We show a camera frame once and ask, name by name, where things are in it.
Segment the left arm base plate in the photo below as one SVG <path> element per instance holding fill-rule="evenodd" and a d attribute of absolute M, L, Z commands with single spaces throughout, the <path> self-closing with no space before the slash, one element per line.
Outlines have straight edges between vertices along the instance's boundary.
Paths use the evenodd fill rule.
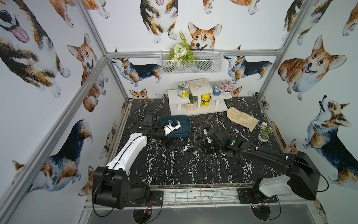
<path fill-rule="evenodd" d="M 131 194 L 126 200 L 126 207 L 148 207 L 158 206 L 163 203 L 164 191 L 162 190 L 147 190 L 139 193 Z"/>

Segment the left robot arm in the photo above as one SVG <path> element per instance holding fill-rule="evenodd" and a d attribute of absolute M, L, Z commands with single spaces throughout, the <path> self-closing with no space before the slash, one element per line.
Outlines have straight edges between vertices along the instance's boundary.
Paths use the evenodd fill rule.
<path fill-rule="evenodd" d="M 166 139 L 165 131 L 156 127 L 157 115 L 146 113 L 144 121 L 132 131 L 127 143 L 105 167 L 93 173 L 92 205 L 113 209 L 134 206 L 152 206 L 154 195 L 148 184 L 130 184 L 128 175 L 132 164 L 148 139 Z"/>

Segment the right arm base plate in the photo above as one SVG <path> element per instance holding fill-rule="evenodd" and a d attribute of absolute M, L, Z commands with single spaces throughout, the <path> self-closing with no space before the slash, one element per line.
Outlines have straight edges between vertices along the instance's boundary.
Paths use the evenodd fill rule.
<path fill-rule="evenodd" d="M 241 204 L 261 204 L 261 203 L 277 203 L 277 196 L 268 197 L 257 189 L 239 188 L 237 189 L 239 201 Z"/>

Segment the teal plastic storage box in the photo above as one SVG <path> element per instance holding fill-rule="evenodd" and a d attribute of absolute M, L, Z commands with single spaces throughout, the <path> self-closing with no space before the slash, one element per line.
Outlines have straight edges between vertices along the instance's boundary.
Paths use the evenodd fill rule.
<path fill-rule="evenodd" d="M 185 138 L 191 132 L 191 120 L 186 115 L 164 116 L 157 122 L 157 128 L 162 128 L 168 138 Z"/>

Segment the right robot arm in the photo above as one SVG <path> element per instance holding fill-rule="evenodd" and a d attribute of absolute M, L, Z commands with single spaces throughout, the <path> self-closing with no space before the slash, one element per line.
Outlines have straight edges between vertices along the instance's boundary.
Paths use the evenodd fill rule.
<path fill-rule="evenodd" d="M 204 134 L 207 138 L 205 154 L 256 161 L 281 172 L 280 176 L 263 178 L 255 183 L 262 195 L 272 197 L 293 192 L 303 199 L 316 200 L 321 174 L 306 153 L 277 152 L 254 145 L 249 140 L 231 137 L 214 127 L 206 127 Z"/>

